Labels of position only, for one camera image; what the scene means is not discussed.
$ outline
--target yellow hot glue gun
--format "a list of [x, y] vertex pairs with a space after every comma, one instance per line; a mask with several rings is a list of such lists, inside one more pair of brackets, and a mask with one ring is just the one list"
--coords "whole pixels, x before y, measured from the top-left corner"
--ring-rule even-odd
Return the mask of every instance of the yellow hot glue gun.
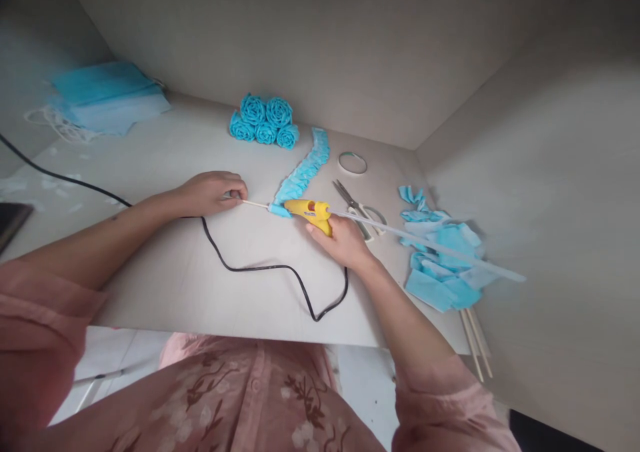
[[331, 237], [331, 226], [327, 222], [331, 212], [327, 212], [329, 204], [308, 200], [290, 200], [283, 204], [292, 214], [300, 215], [318, 227], [326, 236]]

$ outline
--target pink sleeve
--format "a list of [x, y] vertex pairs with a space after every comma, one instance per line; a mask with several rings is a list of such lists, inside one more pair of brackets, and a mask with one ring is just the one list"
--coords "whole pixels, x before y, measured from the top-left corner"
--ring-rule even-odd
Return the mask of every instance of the pink sleeve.
[[49, 424], [104, 300], [26, 262], [0, 266], [0, 430], [18, 436]]
[[493, 396], [457, 355], [428, 370], [397, 370], [396, 376], [400, 427], [393, 437], [394, 452], [520, 450], [497, 420]]

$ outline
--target person's left hand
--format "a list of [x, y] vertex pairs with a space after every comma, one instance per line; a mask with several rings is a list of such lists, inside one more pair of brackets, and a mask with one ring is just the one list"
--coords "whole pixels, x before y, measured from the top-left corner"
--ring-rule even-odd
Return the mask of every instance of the person's left hand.
[[[230, 199], [224, 197], [227, 192]], [[180, 187], [161, 194], [177, 217], [213, 215], [246, 200], [247, 185], [238, 174], [224, 171], [200, 173]]]

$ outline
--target white table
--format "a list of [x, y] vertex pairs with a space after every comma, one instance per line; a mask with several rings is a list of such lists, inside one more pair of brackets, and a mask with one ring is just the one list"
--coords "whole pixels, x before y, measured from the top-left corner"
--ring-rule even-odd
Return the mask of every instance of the white table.
[[[90, 146], [58, 141], [36, 162], [58, 173], [80, 174], [82, 180], [132, 203], [175, 187], [198, 172], [234, 171], [246, 181], [250, 200], [268, 203], [312, 145], [307, 126], [300, 126], [301, 138], [292, 151], [237, 141], [227, 130], [232, 108], [178, 94], [171, 94], [169, 100], [172, 111], [136, 124], [126, 138], [103, 138]], [[399, 214], [408, 206], [400, 199], [398, 186], [425, 184], [415, 154], [336, 132], [329, 132], [329, 144], [329, 162], [311, 181], [305, 197], [345, 210], [344, 200], [331, 184], [332, 179], [339, 179], [356, 200], [380, 210], [390, 225], [402, 228]], [[366, 158], [366, 174], [354, 177], [340, 170], [337, 156], [344, 151]], [[3, 261], [76, 232], [118, 209], [106, 197], [80, 186], [59, 183], [44, 188], [41, 174], [28, 166], [15, 178], [27, 180], [27, 188], [6, 199], [36, 200], [43, 211], [32, 214], [4, 252]], [[241, 205], [207, 222], [232, 267], [284, 263], [298, 270], [316, 312], [342, 291], [340, 266], [307, 236], [302, 218], [283, 219]], [[390, 233], [376, 236], [370, 248], [402, 286], [411, 250]], [[227, 271], [199, 219], [177, 220], [159, 232], [116, 274], [107, 290], [110, 298], [96, 317], [96, 325], [385, 346], [373, 306], [354, 274], [350, 274], [344, 302], [316, 323], [291, 272]], [[469, 353], [458, 313], [440, 314], [414, 302], [458, 353]]]

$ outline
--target wooden dowel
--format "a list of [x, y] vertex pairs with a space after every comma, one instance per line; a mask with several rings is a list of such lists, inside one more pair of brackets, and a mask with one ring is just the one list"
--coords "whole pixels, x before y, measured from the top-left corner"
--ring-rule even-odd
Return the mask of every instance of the wooden dowel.
[[251, 201], [246, 201], [246, 200], [243, 200], [243, 202], [247, 203], [249, 205], [255, 205], [256, 207], [264, 207], [265, 209], [269, 208], [268, 205], [266, 205], [266, 204], [258, 204], [258, 202], [251, 202]]
[[478, 348], [480, 349], [480, 354], [482, 355], [482, 360], [485, 362], [485, 368], [487, 369], [487, 374], [490, 378], [493, 378], [493, 372], [491, 371], [491, 366], [489, 365], [489, 359], [487, 358], [487, 353], [485, 352], [485, 346], [482, 344], [480, 340], [480, 334], [478, 333], [478, 328], [476, 327], [475, 320], [473, 318], [473, 314], [471, 310], [465, 309], [467, 316], [469, 317], [469, 322], [471, 322], [471, 328], [473, 329], [473, 335], [475, 336], [475, 341], [478, 342]]
[[465, 328], [465, 334], [467, 334], [467, 342], [469, 342], [469, 348], [471, 349], [471, 354], [473, 356], [473, 362], [475, 363], [475, 370], [478, 372], [478, 379], [480, 382], [484, 382], [485, 378], [482, 376], [482, 370], [480, 370], [480, 364], [478, 363], [477, 352], [475, 350], [475, 344], [473, 342], [473, 336], [471, 335], [471, 331], [469, 330], [469, 325], [467, 324], [467, 316], [464, 311], [460, 311], [460, 318], [462, 319], [462, 325]]

